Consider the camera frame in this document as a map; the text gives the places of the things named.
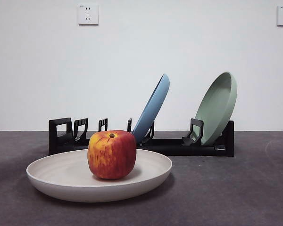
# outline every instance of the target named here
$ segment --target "white wall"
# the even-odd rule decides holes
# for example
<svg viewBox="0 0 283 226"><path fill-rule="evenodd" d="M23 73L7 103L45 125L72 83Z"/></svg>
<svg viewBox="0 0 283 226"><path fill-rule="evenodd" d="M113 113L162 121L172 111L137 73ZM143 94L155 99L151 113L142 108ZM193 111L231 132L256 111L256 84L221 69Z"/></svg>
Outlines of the white wall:
<svg viewBox="0 0 283 226"><path fill-rule="evenodd" d="M224 71L238 83L235 129L283 130L283 0L98 0L100 25L81 27L87 2L0 0L0 130L61 117L126 129L162 73L171 87L156 129L187 130Z"/></svg>

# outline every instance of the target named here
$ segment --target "gray floor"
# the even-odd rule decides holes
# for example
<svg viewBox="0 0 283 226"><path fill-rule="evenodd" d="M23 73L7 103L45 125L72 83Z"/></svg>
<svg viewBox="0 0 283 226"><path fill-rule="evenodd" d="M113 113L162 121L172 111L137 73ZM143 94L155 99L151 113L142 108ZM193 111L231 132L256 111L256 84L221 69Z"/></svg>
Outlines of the gray floor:
<svg viewBox="0 0 283 226"><path fill-rule="evenodd" d="M31 186L25 169L47 155L47 135L0 132L0 226L283 226L283 132L236 132L235 157L171 156L172 172L155 190L93 204Z"/></svg>

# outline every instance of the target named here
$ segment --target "green plate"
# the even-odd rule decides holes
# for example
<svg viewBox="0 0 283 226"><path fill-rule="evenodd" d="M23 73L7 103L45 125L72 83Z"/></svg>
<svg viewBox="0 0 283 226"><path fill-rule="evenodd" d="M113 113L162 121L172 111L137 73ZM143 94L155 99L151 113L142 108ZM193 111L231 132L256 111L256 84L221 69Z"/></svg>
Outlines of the green plate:
<svg viewBox="0 0 283 226"><path fill-rule="evenodd" d="M224 72L219 75L205 94L195 118L203 120L202 145L213 145L221 135L233 113L237 99L235 78ZM199 134L199 127L194 126L192 138Z"/></svg>

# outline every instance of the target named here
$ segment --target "black dish rack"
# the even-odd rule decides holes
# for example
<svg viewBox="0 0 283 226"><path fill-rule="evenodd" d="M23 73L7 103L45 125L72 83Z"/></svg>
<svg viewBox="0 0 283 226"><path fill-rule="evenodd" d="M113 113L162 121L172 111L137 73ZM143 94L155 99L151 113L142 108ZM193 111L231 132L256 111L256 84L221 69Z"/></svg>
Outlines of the black dish rack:
<svg viewBox="0 0 283 226"><path fill-rule="evenodd" d="M66 133L58 136L57 126L66 124ZM131 132L132 119L127 122L127 131ZM198 119L191 119L190 131L182 138L177 139L157 139L154 138L154 122L147 135L137 148L154 151L164 155L186 155L186 156L234 156L234 122L229 121L222 134L216 139L213 145L201 145L204 122ZM78 127L84 126L81 136L78 136ZM196 139L191 139L193 127L199 127L199 135ZM108 130L108 119L99 120L99 129L102 127ZM87 149L89 139L86 137L88 129L88 119L75 120L74 131L72 130L71 118L49 120L49 151L48 155L63 153L73 150Z"/></svg>

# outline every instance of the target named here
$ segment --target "plate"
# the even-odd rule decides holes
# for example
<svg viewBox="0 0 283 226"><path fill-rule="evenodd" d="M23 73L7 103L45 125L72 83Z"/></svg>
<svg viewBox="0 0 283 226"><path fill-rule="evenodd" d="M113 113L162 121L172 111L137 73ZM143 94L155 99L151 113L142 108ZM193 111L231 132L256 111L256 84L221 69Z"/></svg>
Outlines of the plate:
<svg viewBox="0 0 283 226"><path fill-rule="evenodd" d="M203 120L202 145L213 145L221 135L233 113L237 99L235 78L224 72L219 75L206 92L195 118ZM194 126L192 137L199 134L199 127Z"/></svg>
<svg viewBox="0 0 283 226"><path fill-rule="evenodd" d="M163 74L132 131L136 143L141 143L147 134L166 98L169 87L170 80L166 74Z"/></svg>
<svg viewBox="0 0 283 226"><path fill-rule="evenodd" d="M109 202L146 193L168 177L172 161L159 153L137 149L134 169L123 179L93 175L87 149L44 157L26 169L31 184L51 197L72 202Z"/></svg>

